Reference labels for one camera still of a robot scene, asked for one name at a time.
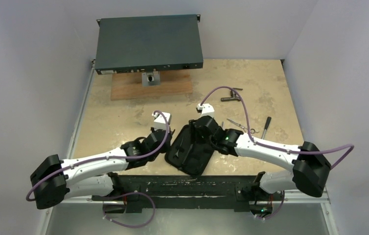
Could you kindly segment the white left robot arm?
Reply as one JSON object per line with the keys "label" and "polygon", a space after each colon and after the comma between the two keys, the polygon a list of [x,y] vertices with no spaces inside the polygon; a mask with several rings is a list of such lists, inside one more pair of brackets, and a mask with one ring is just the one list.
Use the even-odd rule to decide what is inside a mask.
{"label": "white left robot arm", "polygon": [[138,137],[105,153],[79,159],[61,160],[50,155],[30,175],[33,201],[39,210],[48,209],[65,199],[79,196],[107,196],[117,200],[122,185],[113,182],[111,172],[145,166],[170,148],[173,131],[151,129],[147,137]]}

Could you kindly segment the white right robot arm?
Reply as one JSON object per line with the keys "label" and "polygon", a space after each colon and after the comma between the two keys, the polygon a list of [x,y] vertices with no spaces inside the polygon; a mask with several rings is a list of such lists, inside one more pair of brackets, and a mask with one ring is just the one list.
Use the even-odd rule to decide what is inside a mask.
{"label": "white right robot arm", "polygon": [[252,137],[236,129],[223,129],[212,117],[189,121],[191,139],[205,141],[213,150],[236,157],[249,157],[281,167],[276,173],[260,173],[252,185],[253,196],[264,199],[271,193],[297,189],[321,197],[331,171],[331,164],[310,142],[289,145]]}

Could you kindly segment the black zippered tool case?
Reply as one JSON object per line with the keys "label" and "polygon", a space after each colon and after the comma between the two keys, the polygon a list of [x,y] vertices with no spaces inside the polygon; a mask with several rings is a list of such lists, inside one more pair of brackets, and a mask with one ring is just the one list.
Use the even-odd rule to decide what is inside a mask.
{"label": "black zippered tool case", "polygon": [[[178,141],[182,137],[184,137],[182,155],[179,159],[173,159]],[[213,153],[214,149],[210,144],[195,143],[190,139],[190,127],[187,124],[180,130],[164,159],[179,171],[192,177],[199,177],[204,172]]]}

